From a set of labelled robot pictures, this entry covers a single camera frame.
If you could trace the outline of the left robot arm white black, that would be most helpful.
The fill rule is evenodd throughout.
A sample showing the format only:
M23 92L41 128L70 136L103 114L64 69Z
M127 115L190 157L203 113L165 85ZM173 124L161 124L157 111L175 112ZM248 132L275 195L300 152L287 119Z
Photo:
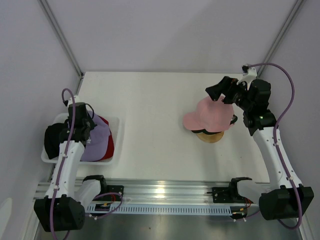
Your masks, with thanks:
M69 125L60 133L58 162L52 182L44 197L36 199L33 207L46 232L82 229L87 207L94 198L100 201L108 194L103 175L87 176L75 191L79 163L95 125L84 102L69 104L68 114Z

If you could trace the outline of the dark green baseball cap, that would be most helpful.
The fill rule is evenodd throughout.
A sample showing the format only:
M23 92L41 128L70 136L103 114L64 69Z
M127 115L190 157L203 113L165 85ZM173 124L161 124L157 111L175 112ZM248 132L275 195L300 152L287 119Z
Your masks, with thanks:
M234 114L228 125L215 124L211 127L206 127L199 130L191 130L191 132L194 134L216 135L228 130L230 127L234 126L237 121L238 117Z

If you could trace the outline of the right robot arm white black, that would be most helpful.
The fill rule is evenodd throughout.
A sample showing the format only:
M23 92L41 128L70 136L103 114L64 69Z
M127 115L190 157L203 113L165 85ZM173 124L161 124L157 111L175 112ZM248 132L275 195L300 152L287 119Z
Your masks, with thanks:
M224 104L236 104L243 110L243 123L261 152L269 176L269 189L249 177L232 178L227 189L230 200L252 201L265 220L301 221L314 192L310 186L303 186L284 150L278 120L268 109L271 84L262 79L247 83L225 76L205 91L213 101L224 96Z

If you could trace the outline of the pink baseball cap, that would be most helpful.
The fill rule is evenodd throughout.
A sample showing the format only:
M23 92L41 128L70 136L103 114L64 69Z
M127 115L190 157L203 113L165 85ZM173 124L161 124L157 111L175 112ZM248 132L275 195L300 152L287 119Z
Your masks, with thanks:
M213 101L209 96L198 102L196 110L183 117L183 126L187 130L200 130L213 125L228 125L235 114L231 104L224 104L224 97Z

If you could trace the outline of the lavender baseball cap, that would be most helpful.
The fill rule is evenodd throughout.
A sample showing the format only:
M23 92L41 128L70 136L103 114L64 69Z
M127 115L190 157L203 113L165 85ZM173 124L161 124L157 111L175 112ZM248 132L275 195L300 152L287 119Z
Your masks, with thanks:
M93 121L96 127L90 131L90 138L81 157L81 161L83 162L100 161L108 147L110 135L109 122L97 114L94 114Z

